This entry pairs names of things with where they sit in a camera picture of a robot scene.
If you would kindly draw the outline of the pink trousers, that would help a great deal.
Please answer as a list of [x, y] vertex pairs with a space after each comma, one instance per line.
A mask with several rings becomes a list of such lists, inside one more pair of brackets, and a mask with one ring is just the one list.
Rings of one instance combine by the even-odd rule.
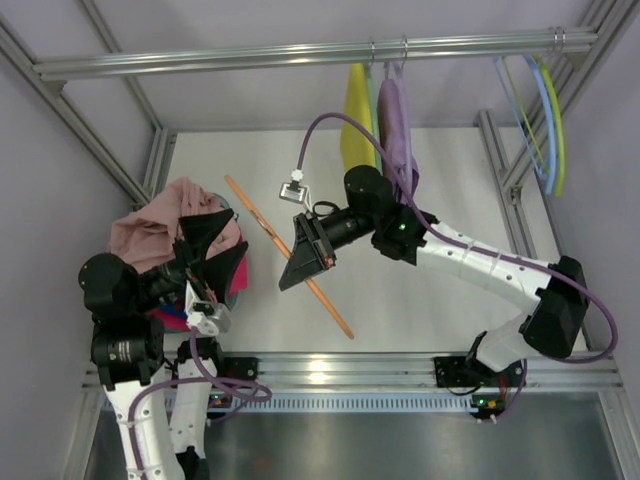
[[174, 241], [183, 236], [180, 218], [222, 210], [219, 197], [179, 178], [148, 205], [112, 224], [109, 252], [144, 273], [175, 257]]

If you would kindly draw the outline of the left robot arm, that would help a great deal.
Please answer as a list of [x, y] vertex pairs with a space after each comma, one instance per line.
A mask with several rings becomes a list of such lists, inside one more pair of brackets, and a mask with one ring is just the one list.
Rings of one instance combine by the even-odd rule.
[[[205, 479], [204, 427], [210, 377], [219, 360], [217, 336], [231, 325], [233, 277], [248, 244], [207, 252], [231, 223], [224, 209], [184, 216], [169, 261], [144, 273], [112, 253], [79, 271], [85, 308], [94, 322], [91, 360], [111, 403], [130, 479]], [[191, 333], [178, 354], [177, 376], [164, 369], [165, 327], [154, 310], [181, 301]]]

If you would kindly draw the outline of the orange hanger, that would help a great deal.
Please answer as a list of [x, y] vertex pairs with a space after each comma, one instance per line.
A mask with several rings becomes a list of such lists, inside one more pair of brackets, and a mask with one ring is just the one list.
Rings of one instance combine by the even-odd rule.
[[[280, 251], [280, 253], [289, 260], [291, 258], [292, 252], [286, 246], [286, 244], [282, 241], [282, 239], [278, 236], [273, 227], [267, 222], [264, 216], [259, 212], [259, 210], [255, 207], [255, 205], [251, 202], [249, 197], [244, 193], [244, 191], [240, 188], [237, 182], [228, 174], [224, 176], [224, 180], [227, 185], [230, 187], [232, 192], [236, 195], [236, 197], [240, 200], [240, 202], [244, 205], [253, 219], [258, 223], [258, 225], [263, 229], [263, 231], [270, 238], [272, 243], [276, 246], [276, 248]], [[343, 319], [342, 315], [338, 312], [333, 303], [329, 300], [327, 295], [320, 289], [320, 287], [316, 284], [316, 282], [312, 279], [305, 280], [307, 288], [314, 294], [317, 300], [324, 306], [327, 312], [331, 315], [337, 325], [340, 327], [342, 332], [347, 336], [348, 339], [354, 340], [355, 335], [348, 325], [348, 323]]]

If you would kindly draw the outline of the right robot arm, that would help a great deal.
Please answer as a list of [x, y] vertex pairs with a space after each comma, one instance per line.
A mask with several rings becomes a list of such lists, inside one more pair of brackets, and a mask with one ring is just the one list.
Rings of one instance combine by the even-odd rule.
[[477, 244], [427, 212], [395, 200], [392, 184], [375, 168], [357, 166], [344, 176], [347, 206], [320, 216], [294, 217], [292, 253], [279, 280], [288, 290], [334, 267], [336, 252], [369, 236], [391, 260], [455, 275], [502, 297], [520, 313], [501, 327], [476, 336], [464, 355], [434, 360], [439, 387], [520, 385], [524, 362], [537, 355], [570, 359], [589, 307], [581, 264], [563, 256], [555, 264], [529, 258], [509, 260]]

